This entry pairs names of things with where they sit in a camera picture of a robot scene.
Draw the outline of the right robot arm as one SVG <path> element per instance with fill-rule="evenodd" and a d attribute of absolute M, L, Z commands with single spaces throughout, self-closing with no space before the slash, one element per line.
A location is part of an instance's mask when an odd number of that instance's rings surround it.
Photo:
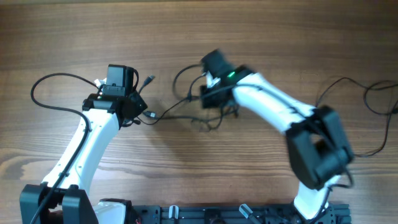
<path fill-rule="evenodd" d="M 299 180 L 294 208 L 304 222 L 321 219 L 331 191 L 354 184 L 348 171 L 354 153 L 339 114 L 329 106 L 317 108 L 292 98 L 261 73 L 229 63 L 218 49 L 200 64 L 206 77 L 200 88 L 203 107 L 232 101 L 278 130 L 286 139 L 290 167 Z"/>

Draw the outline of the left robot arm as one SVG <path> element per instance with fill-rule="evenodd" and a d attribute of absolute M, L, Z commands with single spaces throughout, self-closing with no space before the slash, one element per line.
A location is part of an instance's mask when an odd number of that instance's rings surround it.
<path fill-rule="evenodd" d="M 19 198 L 23 223 L 139 223 L 129 200 L 90 203 L 93 176 L 112 138 L 136 119 L 147 105 L 137 92 L 139 74 L 124 65 L 109 65 L 96 93 L 83 101 L 81 120 L 57 165 L 39 185 L 27 184 Z"/>

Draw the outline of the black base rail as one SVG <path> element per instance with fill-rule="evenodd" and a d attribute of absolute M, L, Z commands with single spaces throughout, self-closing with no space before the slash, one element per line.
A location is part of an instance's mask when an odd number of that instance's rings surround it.
<path fill-rule="evenodd" d="M 211 224 L 211 223 L 319 223 L 351 224 L 349 205 L 330 204 L 319 217 L 305 220 L 291 203 L 248 207 L 169 207 L 133 206 L 130 223 L 140 224 Z"/>

